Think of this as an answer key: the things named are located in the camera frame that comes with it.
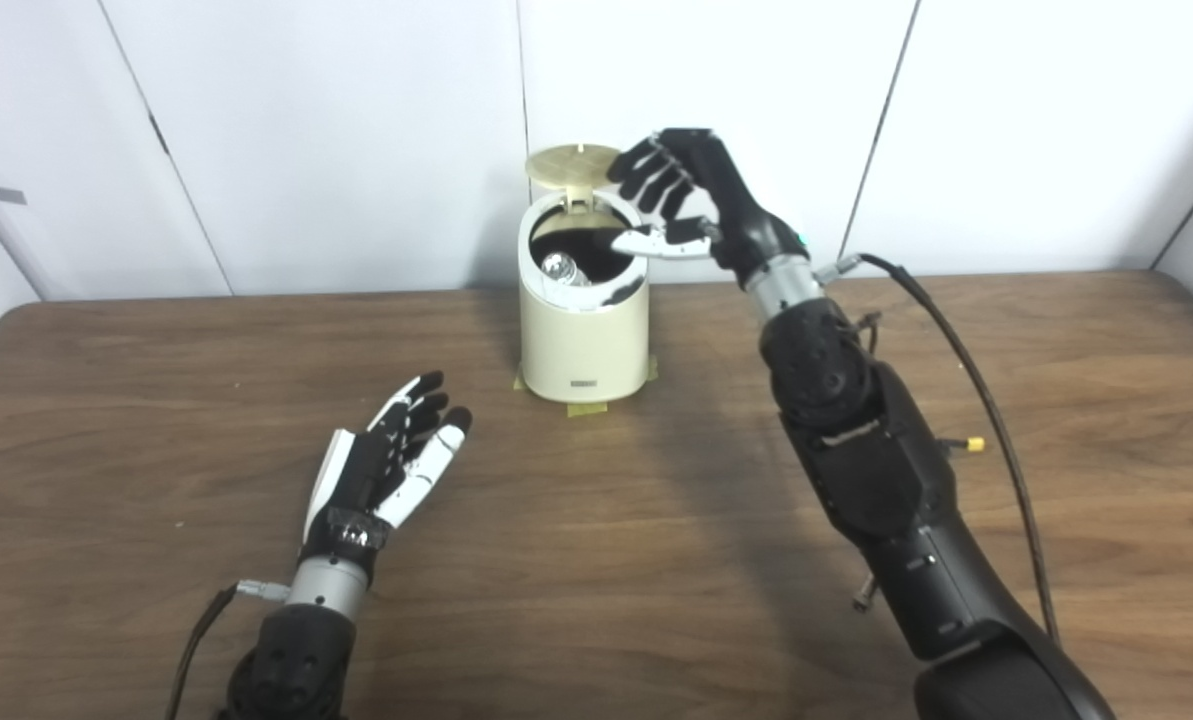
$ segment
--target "gray sticker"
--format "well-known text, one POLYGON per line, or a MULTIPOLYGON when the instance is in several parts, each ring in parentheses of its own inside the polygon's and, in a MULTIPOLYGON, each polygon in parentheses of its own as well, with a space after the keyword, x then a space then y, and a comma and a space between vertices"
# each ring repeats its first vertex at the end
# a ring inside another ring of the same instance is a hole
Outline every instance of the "gray sticker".
POLYGON ((11 190, 8 187, 0 187, 0 201, 12 201, 16 205, 26 205, 27 195, 24 195, 20 190, 11 190))

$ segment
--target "wooden table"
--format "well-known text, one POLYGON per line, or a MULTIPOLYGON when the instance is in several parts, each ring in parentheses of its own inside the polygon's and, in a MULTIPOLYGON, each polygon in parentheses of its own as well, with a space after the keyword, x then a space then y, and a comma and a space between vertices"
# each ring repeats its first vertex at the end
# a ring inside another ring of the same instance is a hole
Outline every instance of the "wooden table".
MULTIPOLYGON (((1193 720, 1193 300, 1150 273, 928 281, 1030 472, 1068 651, 1121 719, 1193 720)), ((879 354, 945 436, 988 434, 937 329, 888 281, 879 354)), ((288 582, 330 430, 422 370, 476 412, 378 561, 354 720, 915 716, 908 656, 774 418, 730 284, 655 287, 661 377, 606 414, 513 391, 513 292, 30 305, 0 324, 0 720, 160 716, 190 626, 288 582)), ((995 452, 962 504, 1036 608, 995 452)), ((184 719, 270 607, 202 644, 184 719)))

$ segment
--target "cream trash can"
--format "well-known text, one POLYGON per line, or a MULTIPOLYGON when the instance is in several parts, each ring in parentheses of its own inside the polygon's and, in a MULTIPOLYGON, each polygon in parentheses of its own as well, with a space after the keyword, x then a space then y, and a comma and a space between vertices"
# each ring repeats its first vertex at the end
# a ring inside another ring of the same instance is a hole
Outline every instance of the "cream trash can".
POLYGON ((641 224, 605 170, 618 150, 551 147, 526 172, 556 192, 520 219, 520 378, 546 401, 618 401, 645 384, 650 356, 648 260, 600 247, 598 228, 641 224))

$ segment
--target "black cable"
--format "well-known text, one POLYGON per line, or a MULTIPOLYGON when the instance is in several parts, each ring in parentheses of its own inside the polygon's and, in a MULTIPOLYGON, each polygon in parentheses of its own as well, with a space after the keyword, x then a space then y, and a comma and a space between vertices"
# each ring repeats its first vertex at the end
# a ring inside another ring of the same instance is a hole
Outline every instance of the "black cable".
POLYGON ((962 360, 962 365, 965 365, 965 372, 970 375, 973 389, 979 392, 979 398, 983 401, 983 408, 988 412, 988 418, 993 421, 993 429, 1000 442, 1000 452, 1005 455, 1005 464, 1009 470, 1009 479, 1013 482, 1013 492, 1015 492, 1018 499, 1018 510, 1022 513, 1022 528, 1027 536, 1027 550, 1031 553, 1031 571, 1036 575, 1036 594, 1040 596, 1040 614, 1045 621, 1045 632, 1049 633, 1050 639, 1053 639, 1053 644, 1061 644, 1058 639, 1058 619, 1053 615, 1053 598, 1049 594, 1049 573, 1045 570, 1045 555, 1040 548, 1040 530, 1036 528, 1036 515, 1031 510, 1031 497, 1027 495, 1027 482, 1022 477, 1022 465, 1018 461, 1018 454, 1013 449, 1013 442, 1009 441, 1009 433, 1005 427, 1005 418, 1000 415, 1000 409, 995 404, 993 391, 988 389, 988 383, 983 379, 983 373, 979 373, 979 366, 973 364, 970 350, 962 342, 962 337, 957 336, 954 329, 952 329, 952 323, 948 323, 947 316, 944 316, 942 310, 939 310, 938 305, 934 304, 933 297, 929 297, 929 293, 925 292, 925 287, 921 287, 921 284, 916 283, 916 278, 913 278, 902 265, 889 263, 888 260, 876 257, 876 255, 860 254, 858 257, 865 263, 878 266, 878 268, 889 273, 889 277, 895 283, 902 286, 914 300, 919 302, 921 308, 925 308, 925 311, 938 324, 944 336, 947 337, 948 345, 952 346, 952 350, 962 360))
POLYGON ((174 720, 174 716, 179 714, 179 702, 183 701, 183 688, 188 682, 188 668, 192 666, 192 656, 194 654, 194 647, 200 644, 200 638, 209 632, 209 625, 214 625, 214 621, 222 615, 222 609, 227 607, 227 603, 231 602, 231 598, 236 597, 236 585, 230 588, 221 589, 214 600, 209 601, 209 606, 204 609, 204 614, 197 620, 194 628, 192 628, 192 635, 188 637, 188 646, 183 648, 183 657, 179 660, 179 670, 174 674, 174 685, 169 689, 169 706, 165 708, 165 720, 174 720))

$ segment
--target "open lid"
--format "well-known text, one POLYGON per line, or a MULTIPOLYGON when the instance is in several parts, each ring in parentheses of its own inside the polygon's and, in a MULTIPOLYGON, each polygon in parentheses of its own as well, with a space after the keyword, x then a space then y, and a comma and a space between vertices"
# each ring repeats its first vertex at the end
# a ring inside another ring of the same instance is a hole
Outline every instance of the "open lid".
POLYGON ((592 145, 579 142, 577 145, 548 147, 528 155, 524 172, 528 179, 550 190, 565 192, 565 210, 570 213, 582 213, 591 210, 592 191, 610 184, 605 172, 618 159, 619 151, 613 147, 592 145))

